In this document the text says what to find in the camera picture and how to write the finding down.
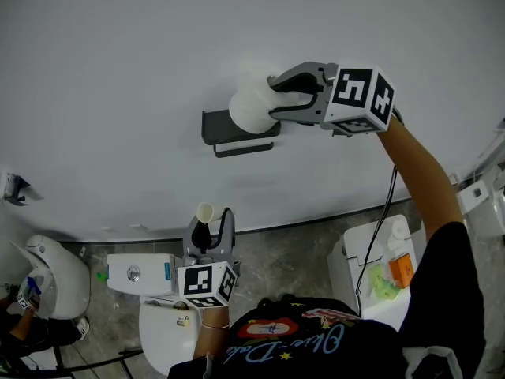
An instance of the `toilet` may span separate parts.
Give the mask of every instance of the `toilet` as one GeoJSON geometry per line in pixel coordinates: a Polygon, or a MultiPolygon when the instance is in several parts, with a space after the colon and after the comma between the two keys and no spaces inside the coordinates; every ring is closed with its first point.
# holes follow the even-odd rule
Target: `toilet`
{"type": "Polygon", "coordinates": [[[182,260],[173,254],[109,254],[107,286],[140,296],[139,333],[151,366],[167,376],[170,368],[193,359],[200,314],[178,297],[177,268],[182,260]]]}
{"type": "MultiPolygon", "coordinates": [[[[79,258],[42,235],[32,236],[25,248],[11,244],[32,264],[33,270],[28,276],[37,282],[42,292],[39,317],[69,320],[84,314],[90,298],[90,275],[79,258]]],[[[25,279],[20,293],[25,292],[27,286],[28,279],[25,279]]]]}

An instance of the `white cup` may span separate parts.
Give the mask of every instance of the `white cup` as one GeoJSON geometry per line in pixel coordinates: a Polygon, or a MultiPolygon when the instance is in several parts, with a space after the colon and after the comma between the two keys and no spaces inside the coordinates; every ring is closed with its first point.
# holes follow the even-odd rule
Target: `white cup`
{"type": "Polygon", "coordinates": [[[196,210],[196,218],[201,223],[209,224],[210,222],[221,219],[225,209],[226,206],[215,206],[208,202],[202,202],[198,205],[198,209],[196,210]]]}

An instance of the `wall bracket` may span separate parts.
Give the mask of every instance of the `wall bracket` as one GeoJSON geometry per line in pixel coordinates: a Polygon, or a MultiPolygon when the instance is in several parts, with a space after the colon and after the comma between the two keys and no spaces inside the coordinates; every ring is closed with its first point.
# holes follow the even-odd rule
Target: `wall bracket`
{"type": "Polygon", "coordinates": [[[277,122],[265,133],[254,134],[240,129],[231,119],[228,110],[215,112],[202,112],[202,139],[205,144],[212,146],[215,156],[218,158],[239,156],[247,153],[266,152],[272,150],[274,142],[269,144],[259,144],[247,148],[235,148],[231,150],[218,151],[218,144],[234,143],[241,141],[253,141],[265,137],[276,137],[281,133],[281,124],[277,122]]]}

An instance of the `label sticker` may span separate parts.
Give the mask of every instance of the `label sticker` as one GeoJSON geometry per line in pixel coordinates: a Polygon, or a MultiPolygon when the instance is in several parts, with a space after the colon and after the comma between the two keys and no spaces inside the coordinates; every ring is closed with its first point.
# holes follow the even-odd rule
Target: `label sticker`
{"type": "Polygon", "coordinates": [[[170,276],[170,262],[165,263],[165,280],[170,281],[172,278],[170,276]]]}

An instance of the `toilet tank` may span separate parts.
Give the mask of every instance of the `toilet tank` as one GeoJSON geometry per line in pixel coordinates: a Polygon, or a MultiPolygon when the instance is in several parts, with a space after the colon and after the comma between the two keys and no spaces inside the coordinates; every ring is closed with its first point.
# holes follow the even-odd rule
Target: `toilet tank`
{"type": "Polygon", "coordinates": [[[131,295],[176,295],[181,266],[173,254],[109,254],[107,286],[131,295]]]}

